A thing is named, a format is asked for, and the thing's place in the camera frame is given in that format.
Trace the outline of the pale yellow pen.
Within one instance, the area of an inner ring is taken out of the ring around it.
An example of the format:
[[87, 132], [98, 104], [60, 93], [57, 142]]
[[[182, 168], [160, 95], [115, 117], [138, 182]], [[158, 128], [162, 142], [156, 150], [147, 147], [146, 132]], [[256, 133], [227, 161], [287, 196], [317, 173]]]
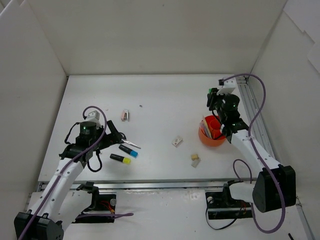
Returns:
[[203, 122], [203, 125], [204, 125], [204, 131], [205, 131], [206, 136], [207, 136], [208, 138], [211, 138], [211, 132], [210, 132], [210, 129], [209, 129], [209, 127], [208, 127], [208, 124], [207, 124], [206, 119], [204, 118], [204, 119], [202, 120], [202, 122]]

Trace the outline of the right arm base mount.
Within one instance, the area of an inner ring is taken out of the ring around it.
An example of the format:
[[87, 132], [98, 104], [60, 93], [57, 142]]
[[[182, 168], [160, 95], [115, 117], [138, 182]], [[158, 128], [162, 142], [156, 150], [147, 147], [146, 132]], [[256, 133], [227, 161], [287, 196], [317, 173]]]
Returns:
[[[222, 231], [232, 226], [237, 220], [252, 219], [252, 208], [249, 202], [233, 199], [230, 186], [242, 181], [230, 180], [224, 183], [220, 191], [206, 191], [205, 219], [208, 226], [215, 231]], [[210, 221], [231, 220], [230, 223], [215, 227]]]

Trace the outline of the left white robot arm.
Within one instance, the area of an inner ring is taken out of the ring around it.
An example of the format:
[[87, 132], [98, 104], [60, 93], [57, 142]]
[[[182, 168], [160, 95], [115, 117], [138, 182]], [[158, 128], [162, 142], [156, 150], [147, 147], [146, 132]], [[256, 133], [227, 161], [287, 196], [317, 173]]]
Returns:
[[98, 120], [90, 117], [79, 125], [79, 136], [59, 155], [58, 167], [44, 192], [27, 212], [19, 212], [15, 217], [17, 239], [61, 240], [69, 225], [84, 217], [83, 211], [99, 206], [100, 191], [93, 182], [81, 184], [73, 195], [69, 191], [93, 154], [118, 144], [122, 135], [111, 120], [106, 122], [109, 134]]

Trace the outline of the purple pen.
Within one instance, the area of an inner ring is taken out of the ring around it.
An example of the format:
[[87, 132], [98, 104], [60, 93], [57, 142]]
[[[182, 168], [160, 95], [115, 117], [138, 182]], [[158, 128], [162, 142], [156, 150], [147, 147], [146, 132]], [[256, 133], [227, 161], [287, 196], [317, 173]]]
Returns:
[[202, 130], [203, 134], [206, 136], [205, 129], [202, 128], [202, 126], [200, 125], [200, 123], [199, 123], [199, 127], [200, 127], [200, 129]]

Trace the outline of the orange pen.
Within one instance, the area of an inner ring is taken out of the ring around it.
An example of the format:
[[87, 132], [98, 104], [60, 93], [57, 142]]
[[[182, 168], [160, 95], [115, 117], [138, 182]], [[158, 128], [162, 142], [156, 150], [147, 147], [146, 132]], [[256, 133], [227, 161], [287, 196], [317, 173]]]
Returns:
[[201, 116], [201, 122], [200, 122], [201, 127], [204, 129], [205, 128], [205, 116]]

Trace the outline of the green black highlighter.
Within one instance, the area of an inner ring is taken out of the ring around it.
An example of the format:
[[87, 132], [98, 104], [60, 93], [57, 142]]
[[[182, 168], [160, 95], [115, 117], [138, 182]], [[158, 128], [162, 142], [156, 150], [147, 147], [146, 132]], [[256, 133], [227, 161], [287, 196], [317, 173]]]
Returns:
[[208, 94], [209, 94], [209, 95], [216, 95], [218, 91], [219, 91], [218, 88], [210, 88], [210, 89], [208, 90]]

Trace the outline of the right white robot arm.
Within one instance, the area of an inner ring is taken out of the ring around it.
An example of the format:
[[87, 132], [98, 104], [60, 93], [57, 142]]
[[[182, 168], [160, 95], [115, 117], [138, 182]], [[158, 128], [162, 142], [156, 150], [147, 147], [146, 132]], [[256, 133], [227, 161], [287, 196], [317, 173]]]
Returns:
[[244, 156], [254, 171], [258, 172], [255, 183], [239, 180], [229, 183], [221, 193], [221, 200], [233, 206], [239, 200], [253, 203], [261, 212], [270, 212], [296, 204], [296, 173], [291, 166], [283, 166], [275, 160], [249, 133], [249, 126], [238, 112], [238, 96], [218, 94], [212, 88], [207, 94], [207, 107], [221, 124], [220, 131], [230, 144]]

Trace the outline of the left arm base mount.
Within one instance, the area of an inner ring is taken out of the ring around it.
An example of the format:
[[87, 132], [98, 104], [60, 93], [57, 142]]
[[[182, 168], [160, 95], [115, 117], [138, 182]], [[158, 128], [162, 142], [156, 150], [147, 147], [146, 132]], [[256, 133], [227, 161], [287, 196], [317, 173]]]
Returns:
[[116, 207], [111, 205], [111, 200], [116, 200], [115, 193], [101, 193], [93, 182], [87, 181], [76, 188], [76, 191], [85, 191], [91, 194], [91, 204], [85, 208], [74, 220], [74, 224], [109, 224], [115, 222]]

